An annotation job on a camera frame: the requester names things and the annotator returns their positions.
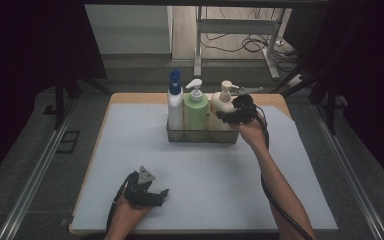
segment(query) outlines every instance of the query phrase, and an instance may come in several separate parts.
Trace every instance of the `gray floor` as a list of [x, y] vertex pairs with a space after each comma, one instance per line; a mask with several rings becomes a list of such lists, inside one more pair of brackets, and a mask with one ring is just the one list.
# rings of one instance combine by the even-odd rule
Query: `gray floor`
[[[181, 69], [184, 81], [192, 77], [191, 61], [105, 59], [109, 80], [100, 83], [116, 92], [166, 92], [168, 73]], [[219, 89], [221, 80], [230, 79], [246, 87], [263, 86], [266, 91], [277, 82], [260, 62], [206, 61], [203, 80], [206, 92]], [[105, 115], [109, 96], [79, 81], [82, 96], [76, 101], [67, 131], [80, 131], [73, 153], [56, 153], [15, 239], [80, 239], [68, 231], [77, 196]], [[332, 148], [319, 127], [316, 113], [307, 100], [310, 88], [287, 98], [292, 118], [310, 157], [317, 178], [339, 226], [338, 231], [317, 232], [319, 239], [375, 239], [362, 214]], [[53, 89], [36, 98], [36, 107], [17, 142], [0, 166], [0, 229], [24, 184], [53, 134], [54, 116], [43, 115], [54, 104]], [[384, 171], [343, 118], [336, 114], [337, 138], [361, 184], [384, 223]], [[60, 144], [59, 149], [69, 148]], [[256, 239], [261, 236], [237, 236]]]

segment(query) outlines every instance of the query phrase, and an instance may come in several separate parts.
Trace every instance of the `white bottle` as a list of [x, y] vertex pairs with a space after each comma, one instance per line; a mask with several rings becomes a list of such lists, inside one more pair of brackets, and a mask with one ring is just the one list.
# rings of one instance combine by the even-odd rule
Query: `white bottle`
[[235, 107], [232, 104], [232, 95], [230, 90], [232, 88], [239, 88], [233, 85], [230, 81], [223, 81], [221, 83], [221, 92], [216, 92], [211, 97], [210, 107], [210, 120], [208, 123], [208, 129], [212, 131], [229, 131], [232, 128], [227, 123], [217, 118], [216, 111], [222, 111], [230, 113], [235, 111]]
[[180, 71], [170, 74], [170, 87], [167, 92], [168, 129], [183, 130], [183, 89], [180, 82]]

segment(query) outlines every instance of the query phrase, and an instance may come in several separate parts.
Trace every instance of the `hand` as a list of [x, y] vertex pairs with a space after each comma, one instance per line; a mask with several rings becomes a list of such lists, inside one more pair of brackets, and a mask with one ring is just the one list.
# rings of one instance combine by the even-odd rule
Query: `hand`
[[[266, 120], [259, 113], [258, 116], [266, 122]], [[248, 143], [252, 149], [263, 147], [266, 148], [266, 139], [263, 134], [262, 127], [257, 119], [252, 120], [247, 124], [229, 124], [231, 128], [238, 130], [242, 138]]]
[[151, 207], [134, 208], [124, 195], [121, 195], [105, 240], [124, 239], [151, 209]]

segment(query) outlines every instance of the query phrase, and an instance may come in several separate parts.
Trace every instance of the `wall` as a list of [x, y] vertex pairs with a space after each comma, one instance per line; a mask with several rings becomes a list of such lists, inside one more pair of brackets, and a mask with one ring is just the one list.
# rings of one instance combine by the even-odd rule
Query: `wall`
[[85, 8], [101, 54], [171, 53], [171, 6]]

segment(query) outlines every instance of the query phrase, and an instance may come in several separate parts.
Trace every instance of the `bottle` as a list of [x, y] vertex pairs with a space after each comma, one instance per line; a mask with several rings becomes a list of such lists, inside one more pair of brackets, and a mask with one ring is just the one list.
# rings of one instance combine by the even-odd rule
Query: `bottle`
[[183, 89], [180, 82], [180, 71], [170, 74], [170, 86], [167, 92], [168, 129], [183, 130]]
[[216, 92], [211, 97], [210, 106], [210, 120], [208, 123], [208, 129], [212, 131], [229, 131], [232, 128], [227, 123], [217, 118], [216, 111], [222, 111], [230, 113], [235, 111], [235, 107], [232, 104], [232, 95], [230, 90], [232, 88], [239, 88], [233, 85], [230, 81], [223, 81], [221, 83], [221, 92]]
[[199, 90], [202, 85], [201, 79], [192, 80], [187, 89], [195, 88], [184, 96], [184, 116], [186, 130], [205, 130], [208, 125], [208, 97]]

